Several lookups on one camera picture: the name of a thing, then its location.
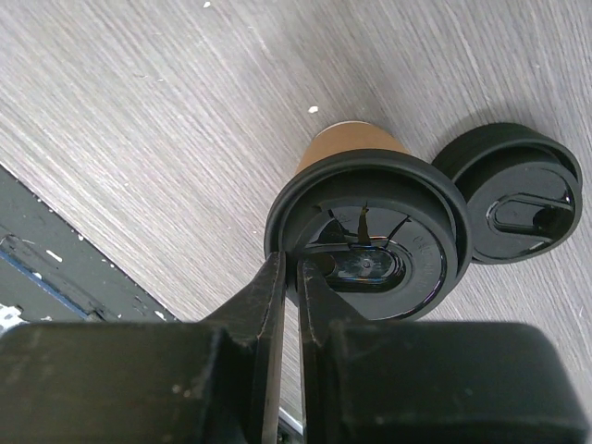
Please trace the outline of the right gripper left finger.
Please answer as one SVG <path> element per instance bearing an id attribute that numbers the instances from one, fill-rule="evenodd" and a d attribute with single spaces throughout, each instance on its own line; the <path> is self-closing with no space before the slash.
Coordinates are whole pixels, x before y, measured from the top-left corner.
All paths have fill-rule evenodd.
<path id="1" fill-rule="evenodd" d="M 1 339 L 5 443 L 273 443 L 286 259 L 196 323 L 57 323 Z"/>

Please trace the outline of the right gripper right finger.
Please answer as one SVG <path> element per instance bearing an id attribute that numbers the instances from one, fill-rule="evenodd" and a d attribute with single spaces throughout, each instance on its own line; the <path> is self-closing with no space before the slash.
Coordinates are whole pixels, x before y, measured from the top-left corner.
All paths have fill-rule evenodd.
<path id="1" fill-rule="evenodd" d="M 302 411 L 309 443 L 584 443 L 559 354 L 508 322 L 370 321 L 301 261 Z"/>

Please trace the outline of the black lid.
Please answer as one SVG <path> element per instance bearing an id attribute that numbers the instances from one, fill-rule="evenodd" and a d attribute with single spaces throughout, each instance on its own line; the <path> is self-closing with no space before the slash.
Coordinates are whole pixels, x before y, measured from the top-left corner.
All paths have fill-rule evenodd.
<path id="1" fill-rule="evenodd" d="M 296 174 L 265 224 L 264 250 L 314 262 L 328 286 L 369 320 L 417 319 L 463 278 L 473 243 L 465 200 L 435 166 L 408 154 L 360 149 Z"/>

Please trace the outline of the stack of black lids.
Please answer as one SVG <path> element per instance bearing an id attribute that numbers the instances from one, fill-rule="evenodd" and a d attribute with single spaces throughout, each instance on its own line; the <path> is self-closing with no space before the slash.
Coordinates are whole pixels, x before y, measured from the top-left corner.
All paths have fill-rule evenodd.
<path id="1" fill-rule="evenodd" d="M 471 129 L 432 164 L 466 202 L 476 264 L 512 264 L 547 253 L 580 221 L 583 176 L 576 157 L 527 126 L 502 122 Z"/>

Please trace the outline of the paper cup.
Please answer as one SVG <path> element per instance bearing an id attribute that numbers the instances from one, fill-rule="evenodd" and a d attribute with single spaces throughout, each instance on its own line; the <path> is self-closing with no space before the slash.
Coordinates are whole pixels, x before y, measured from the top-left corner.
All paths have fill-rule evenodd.
<path id="1" fill-rule="evenodd" d="M 389 132 L 365 121 L 335 123 L 313 137 L 295 173 L 332 155 L 363 149 L 381 149 L 401 154 L 410 152 Z"/>

